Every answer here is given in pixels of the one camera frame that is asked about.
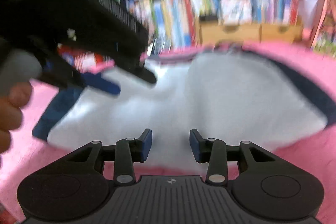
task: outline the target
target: folded garment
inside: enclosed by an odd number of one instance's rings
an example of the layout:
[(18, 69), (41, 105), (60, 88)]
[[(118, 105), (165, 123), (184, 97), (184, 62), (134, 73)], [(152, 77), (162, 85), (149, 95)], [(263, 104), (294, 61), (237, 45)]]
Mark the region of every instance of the folded garment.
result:
[[(146, 65), (155, 70), (155, 87), (117, 68), (105, 71), (103, 78), (120, 84), (120, 96), (92, 88), (62, 91), (33, 135), (76, 149), (92, 140), (111, 145), (137, 138), (151, 128), (154, 138), (146, 166), (202, 174), (206, 166), (195, 162), (189, 147), (191, 128), (228, 145), (249, 140), (272, 150), (336, 122), (336, 104), (318, 86), (253, 52), (207, 52), (190, 63), (161, 66), (151, 60)], [(66, 97), (63, 106), (59, 102)], [(58, 118), (46, 119), (53, 111)]]

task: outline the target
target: black object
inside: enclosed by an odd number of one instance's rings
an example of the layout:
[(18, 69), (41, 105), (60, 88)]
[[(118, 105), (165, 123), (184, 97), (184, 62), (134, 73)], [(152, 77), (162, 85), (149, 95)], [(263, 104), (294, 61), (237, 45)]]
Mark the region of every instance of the black object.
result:
[[(200, 176), (142, 176), (133, 162), (144, 162), (152, 131), (116, 145), (93, 141), (26, 177), (17, 190), (30, 223), (224, 223), (318, 224), (324, 197), (313, 175), (243, 141), (226, 145), (189, 136), (197, 162), (208, 162)], [(114, 161), (114, 180), (102, 176), (104, 161)], [(240, 175), (228, 180), (227, 161), (237, 161)]]
[(114, 0), (0, 0), (0, 10), (0, 36), (7, 44), (33, 53), (42, 67), (53, 64), (41, 77), (46, 83), (83, 87), (78, 72), (58, 56), (59, 43), (109, 56), (118, 67), (156, 83), (140, 63), (148, 30)]

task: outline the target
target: human hand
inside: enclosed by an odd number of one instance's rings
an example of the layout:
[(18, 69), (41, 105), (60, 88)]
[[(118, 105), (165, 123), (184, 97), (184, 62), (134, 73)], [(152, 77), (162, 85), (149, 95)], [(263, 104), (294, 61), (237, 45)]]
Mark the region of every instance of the human hand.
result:
[(33, 92), (29, 82), (13, 86), (7, 97), (0, 97), (0, 153), (11, 145), (9, 130), (18, 129), (22, 123), (21, 107), (28, 104)]

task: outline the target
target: wooden drawer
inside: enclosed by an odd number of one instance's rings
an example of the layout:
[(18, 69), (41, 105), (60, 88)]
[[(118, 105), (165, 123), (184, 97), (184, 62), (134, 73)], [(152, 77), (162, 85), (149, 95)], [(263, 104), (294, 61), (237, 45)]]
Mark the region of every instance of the wooden drawer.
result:
[(288, 42), (302, 40), (302, 26), (262, 24), (261, 25), (261, 41), (262, 42)]
[(199, 33), (203, 45), (217, 44), (222, 40), (260, 42), (260, 24), (219, 25), (217, 22), (200, 22)]

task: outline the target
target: pink bedspread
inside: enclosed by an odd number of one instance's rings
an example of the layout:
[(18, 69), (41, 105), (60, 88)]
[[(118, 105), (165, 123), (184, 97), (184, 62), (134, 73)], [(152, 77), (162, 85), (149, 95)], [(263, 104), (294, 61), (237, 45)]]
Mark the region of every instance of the pink bedspread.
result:
[[(336, 61), (315, 55), (300, 46), (282, 43), (261, 43), (246, 46), (278, 59), (318, 83), (336, 100)], [(0, 202), (19, 221), (24, 215), (16, 199), (16, 190), (21, 180), (30, 173), (62, 157), (67, 152), (32, 138), (31, 132), (57, 90), (47, 85), (34, 83), (34, 95), (30, 105), (23, 110), (25, 121), (20, 130), (12, 132), (13, 145), (2, 155), (0, 170)], [(298, 141), (276, 151), (276, 154), (298, 167), (315, 175), (323, 184), (325, 198), (318, 213), (324, 224), (336, 223), (336, 126), (314, 136)], [(136, 174), (183, 175), (180, 170), (164, 168), (149, 169), (139, 165)], [(229, 169), (230, 177), (237, 175), (236, 169)], [(104, 175), (111, 178), (112, 166), (107, 165)]]

